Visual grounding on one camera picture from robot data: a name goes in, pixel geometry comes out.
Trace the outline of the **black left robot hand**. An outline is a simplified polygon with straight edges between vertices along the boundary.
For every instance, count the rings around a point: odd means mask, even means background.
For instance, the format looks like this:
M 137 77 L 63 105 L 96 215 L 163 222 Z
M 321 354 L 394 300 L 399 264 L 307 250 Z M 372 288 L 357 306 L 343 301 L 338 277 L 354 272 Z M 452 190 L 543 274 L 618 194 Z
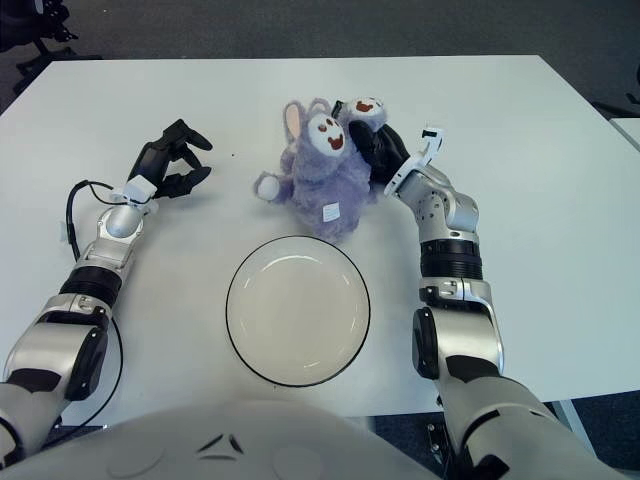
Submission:
M 128 179 L 144 177 L 156 187 L 153 199 L 189 195 L 212 171 L 211 167 L 201 164 L 189 146 L 204 151 L 213 149 L 209 140 L 178 119 L 163 131 L 159 139 L 143 146 Z M 169 164 L 178 160 L 184 160 L 191 170 L 185 175 L 168 175 Z

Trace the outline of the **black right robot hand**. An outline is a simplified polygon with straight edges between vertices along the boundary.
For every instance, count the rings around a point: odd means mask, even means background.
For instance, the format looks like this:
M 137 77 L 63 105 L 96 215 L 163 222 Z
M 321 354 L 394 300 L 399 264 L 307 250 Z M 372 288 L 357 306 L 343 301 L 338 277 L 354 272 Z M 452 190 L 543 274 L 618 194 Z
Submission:
M 370 167 L 370 182 L 386 185 L 409 158 L 403 140 L 387 123 L 382 100 L 358 97 L 337 100 L 332 116 L 343 126 L 356 151 Z

